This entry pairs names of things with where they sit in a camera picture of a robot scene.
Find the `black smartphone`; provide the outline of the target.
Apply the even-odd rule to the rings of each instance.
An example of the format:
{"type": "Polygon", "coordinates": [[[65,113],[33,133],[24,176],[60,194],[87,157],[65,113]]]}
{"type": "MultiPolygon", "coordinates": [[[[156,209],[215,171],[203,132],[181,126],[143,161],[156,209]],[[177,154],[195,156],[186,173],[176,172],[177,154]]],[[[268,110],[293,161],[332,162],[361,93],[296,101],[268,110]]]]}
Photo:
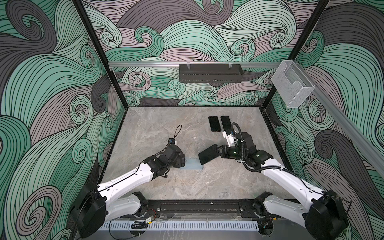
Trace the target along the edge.
{"type": "Polygon", "coordinates": [[[205,165],[219,156],[220,150],[217,144],[213,144],[198,154],[201,165],[205,165]]]}
{"type": "Polygon", "coordinates": [[[230,120],[229,116],[221,116],[220,117],[222,126],[223,126],[223,131],[230,131],[232,129],[232,122],[230,120]]]}

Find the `black phone case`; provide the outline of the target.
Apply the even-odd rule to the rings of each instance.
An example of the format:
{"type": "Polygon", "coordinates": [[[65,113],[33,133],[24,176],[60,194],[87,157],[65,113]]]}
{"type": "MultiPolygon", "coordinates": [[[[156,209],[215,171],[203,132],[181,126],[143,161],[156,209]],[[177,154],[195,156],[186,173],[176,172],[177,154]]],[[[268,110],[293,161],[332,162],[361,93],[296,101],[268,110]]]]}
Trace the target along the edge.
{"type": "Polygon", "coordinates": [[[212,133],[217,133],[222,131],[218,116],[209,116],[208,119],[209,119],[209,124],[210,124],[212,133]]]}

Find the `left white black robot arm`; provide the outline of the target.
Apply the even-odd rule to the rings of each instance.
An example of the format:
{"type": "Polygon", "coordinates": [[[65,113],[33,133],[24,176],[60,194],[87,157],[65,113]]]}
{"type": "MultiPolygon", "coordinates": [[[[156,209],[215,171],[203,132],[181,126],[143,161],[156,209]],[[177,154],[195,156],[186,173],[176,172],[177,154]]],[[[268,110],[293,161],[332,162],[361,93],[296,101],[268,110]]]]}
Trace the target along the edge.
{"type": "Polygon", "coordinates": [[[123,195],[157,177],[166,177],[185,155],[175,144],[168,144],[158,154],[147,157],[139,165],[114,180],[85,184],[70,207],[79,237],[84,239],[94,234],[106,221],[124,215],[142,216],[146,212],[146,198],[135,192],[128,198],[123,195]]]}

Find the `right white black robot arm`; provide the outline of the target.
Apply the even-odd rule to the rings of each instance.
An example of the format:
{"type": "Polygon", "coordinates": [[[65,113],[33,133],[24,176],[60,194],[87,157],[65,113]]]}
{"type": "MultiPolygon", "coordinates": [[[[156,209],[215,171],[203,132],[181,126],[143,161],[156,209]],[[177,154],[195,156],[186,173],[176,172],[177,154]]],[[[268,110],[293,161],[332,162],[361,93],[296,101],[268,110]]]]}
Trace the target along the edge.
{"type": "Polygon", "coordinates": [[[246,132],[223,132],[227,144],[218,149],[219,156],[234,159],[250,172],[260,173],[289,192],[295,201],[281,199],[264,192],[255,198],[254,209],[266,221],[260,228],[272,228],[276,216],[302,227],[316,240],[334,240],[349,226],[344,200],[336,192],[323,190],[285,168],[272,155],[258,150],[252,136],[246,132]]]}

